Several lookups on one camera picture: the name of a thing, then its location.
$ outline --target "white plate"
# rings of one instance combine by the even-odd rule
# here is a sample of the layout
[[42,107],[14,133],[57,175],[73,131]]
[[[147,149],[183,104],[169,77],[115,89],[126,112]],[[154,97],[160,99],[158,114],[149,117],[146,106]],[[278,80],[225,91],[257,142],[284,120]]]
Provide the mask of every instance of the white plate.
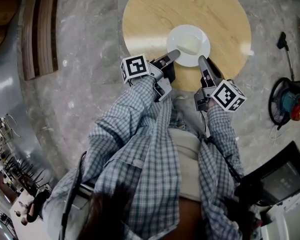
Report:
[[193,26],[193,25],[180,25],[175,27],[169,33],[166,39],[166,49],[168,53],[172,52],[173,50],[177,49],[177,44],[179,39],[184,35],[192,35],[197,37],[201,42],[201,48],[196,55],[191,55],[186,52],[180,51],[181,55],[179,58],[175,60],[176,63],[185,66],[185,67],[196,67],[199,65],[198,59],[201,55],[205,58],[209,57],[210,54],[210,42],[205,34],[200,28]]

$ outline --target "wooden tabletop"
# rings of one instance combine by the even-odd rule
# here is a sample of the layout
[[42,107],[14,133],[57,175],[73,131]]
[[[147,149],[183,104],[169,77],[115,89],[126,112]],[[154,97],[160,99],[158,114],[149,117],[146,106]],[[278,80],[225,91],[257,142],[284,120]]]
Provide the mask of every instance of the wooden tabletop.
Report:
[[[203,30],[211,44],[210,59],[226,79],[234,78],[246,63],[251,48],[247,15],[238,0],[129,0],[122,30],[130,54],[144,53],[147,60],[167,53],[169,32],[179,25]],[[196,92],[200,87],[199,67],[174,63],[172,87]]]

